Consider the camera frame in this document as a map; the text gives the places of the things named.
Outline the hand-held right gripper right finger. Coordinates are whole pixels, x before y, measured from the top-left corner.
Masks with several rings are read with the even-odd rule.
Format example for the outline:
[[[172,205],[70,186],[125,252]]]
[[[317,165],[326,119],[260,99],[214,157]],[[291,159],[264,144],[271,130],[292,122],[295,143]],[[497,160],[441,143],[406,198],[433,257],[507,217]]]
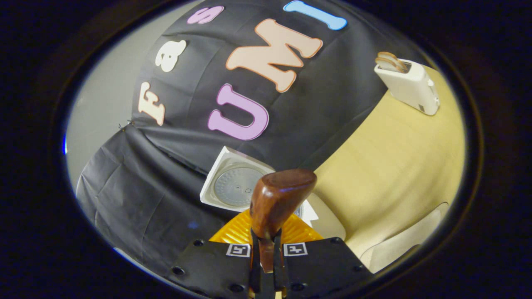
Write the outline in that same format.
[[[342,292],[359,293],[372,273],[337,236],[325,238],[292,215],[283,224],[277,282],[287,299],[331,299]]]

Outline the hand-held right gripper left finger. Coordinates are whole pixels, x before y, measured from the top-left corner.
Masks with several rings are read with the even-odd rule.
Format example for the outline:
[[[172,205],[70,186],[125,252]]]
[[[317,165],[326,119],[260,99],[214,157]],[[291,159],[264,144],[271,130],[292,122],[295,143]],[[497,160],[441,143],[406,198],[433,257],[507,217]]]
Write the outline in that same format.
[[[211,238],[191,241],[172,265],[172,282],[211,299],[248,299],[260,287],[250,222],[245,210]]]

